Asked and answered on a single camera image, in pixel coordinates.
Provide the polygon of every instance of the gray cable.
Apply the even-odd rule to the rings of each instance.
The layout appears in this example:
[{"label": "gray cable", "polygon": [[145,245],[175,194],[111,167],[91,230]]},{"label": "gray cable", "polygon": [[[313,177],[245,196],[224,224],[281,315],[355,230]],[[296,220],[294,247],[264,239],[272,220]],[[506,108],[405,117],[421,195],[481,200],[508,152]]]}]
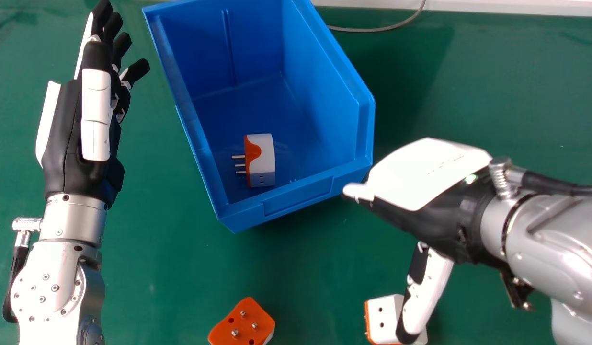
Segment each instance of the gray cable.
[{"label": "gray cable", "polygon": [[417,11],[412,14],[412,16],[410,16],[409,18],[406,18],[405,20],[401,21],[400,23],[396,23],[396,24],[392,24],[392,25],[388,25],[388,26],[383,26],[382,28],[373,28],[373,29],[342,28],[340,26],[332,26],[332,25],[329,25],[328,28],[331,30],[334,30],[334,31],[341,31],[344,33],[380,33],[382,31],[390,31],[390,30],[402,28],[403,26],[408,25],[408,24],[410,24],[410,22],[414,21],[415,18],[417,18],[417,16],[419,16],[421,11],[423,10],[423,6],[425,4],[426,4],[426,0],[421,0],[421,5],[417,9]]}]

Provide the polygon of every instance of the white border strip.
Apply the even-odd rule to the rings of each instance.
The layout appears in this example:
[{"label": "white border strip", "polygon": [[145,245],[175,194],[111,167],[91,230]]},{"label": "white border strip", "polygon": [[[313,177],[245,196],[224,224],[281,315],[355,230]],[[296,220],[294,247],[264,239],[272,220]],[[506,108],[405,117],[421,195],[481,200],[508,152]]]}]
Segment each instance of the white border strip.
[{"label": "white border strip", "polygon": [[[315,6],[416,9],[421,0],[312,0]],[[592,17],[592,0],[427,0],[426,10]]]}]

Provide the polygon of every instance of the bin floor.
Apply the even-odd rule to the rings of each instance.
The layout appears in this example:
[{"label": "bin floor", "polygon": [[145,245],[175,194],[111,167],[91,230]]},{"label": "bin floor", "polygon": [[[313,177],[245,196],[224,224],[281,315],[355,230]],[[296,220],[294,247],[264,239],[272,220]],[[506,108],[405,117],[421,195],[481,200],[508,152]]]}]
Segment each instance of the bin floor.
[{"label": "bin floor", "polygon": [[235,174],[234,164],[242,162],[231,157],[243,154],[244,135],[272,134],[274,188],[336,165],[281,75],[201,96],[194,107],[231,204],[272,189],[248,188],[244,175]]}]

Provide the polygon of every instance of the orange and white plug adapter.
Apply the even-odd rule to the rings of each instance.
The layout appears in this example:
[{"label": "orange and white plug adapter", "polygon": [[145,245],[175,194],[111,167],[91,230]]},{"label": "orange and white plug adapter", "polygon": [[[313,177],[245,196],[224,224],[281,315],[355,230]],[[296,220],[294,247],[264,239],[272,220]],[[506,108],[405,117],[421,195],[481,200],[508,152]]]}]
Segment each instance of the orange and white plug adapter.
[{"label": "orange and white plug adapter", "polygon": [[233,155],[234,160],[245,163],[234,164],[237,174],[245,174],[250,188],[274,186],[274,142],[270,133],[246,135],[244,137],[245,154]]},{"label": "orange and white plug adapter", "polygon": [[274,320],[252,297],[247,297],[209,333],[211,345],[266,345],[274,334]]},{"label": "orange and white plug adapter", "polygon": [[[366,337],[373,345],[401,345],[396,336],[396,328],[403,306],[403,295],[395,294],[364,302]],[[421,332],[415,345],[426,345],[426,328]]]}]

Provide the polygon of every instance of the robotic arm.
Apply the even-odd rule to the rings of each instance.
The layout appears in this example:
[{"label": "robotic arm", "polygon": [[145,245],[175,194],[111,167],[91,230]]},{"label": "robotic arm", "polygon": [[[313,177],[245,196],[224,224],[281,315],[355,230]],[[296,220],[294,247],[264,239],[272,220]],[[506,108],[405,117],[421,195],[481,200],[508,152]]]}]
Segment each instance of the robotic arm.
[{"label": "robotic arm", "polygon": [[[88,17],[74,79],[47,87],[36,142],[45,214],[13,221],[2,309],[6,321],[19,324],[20,345],[104,344],[99,248],[124,179],[117,151],[130,88],[149,72],[141,59],[118,74],[131,45],[127,33],[115,38],[122,24],[110,2],[100,1]],[[33,233],[38,241],[29,251]]]},{"label": "robotic arm", "polygon": [[369,320],[372,343],[418,341],[452,266],[469,262],[497,269],[515,308],[532,310],[533,290],[549,296],[558,345],[592,345],[592,186],[425,138],[385,157],[366,183],[343,194],[420,241],[395,327],[387,333]]}]

